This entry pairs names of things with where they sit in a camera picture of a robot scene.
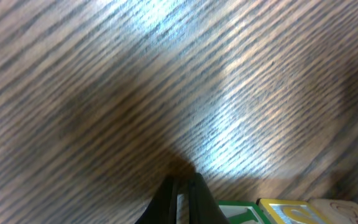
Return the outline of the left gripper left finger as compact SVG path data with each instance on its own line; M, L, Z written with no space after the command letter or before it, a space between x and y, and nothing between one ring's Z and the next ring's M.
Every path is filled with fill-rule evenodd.
M178 180L167 176L135 224L177 223Z

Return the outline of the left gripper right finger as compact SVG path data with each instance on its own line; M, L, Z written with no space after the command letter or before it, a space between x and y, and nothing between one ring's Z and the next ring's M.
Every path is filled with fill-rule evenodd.
M189 223L230 224L200 173L194 173L188 182L188 189Z

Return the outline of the green edged wooden block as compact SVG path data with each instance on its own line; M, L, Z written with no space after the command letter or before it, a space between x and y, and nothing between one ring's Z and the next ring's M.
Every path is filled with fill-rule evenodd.
M232 224L271 224L255 202L219 201L219 208Z

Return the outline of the red edged wooden block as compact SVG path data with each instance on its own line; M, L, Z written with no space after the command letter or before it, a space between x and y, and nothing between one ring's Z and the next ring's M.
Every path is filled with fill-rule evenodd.
M358 204L355 202L321 198L308 202L332 223L358 224Z

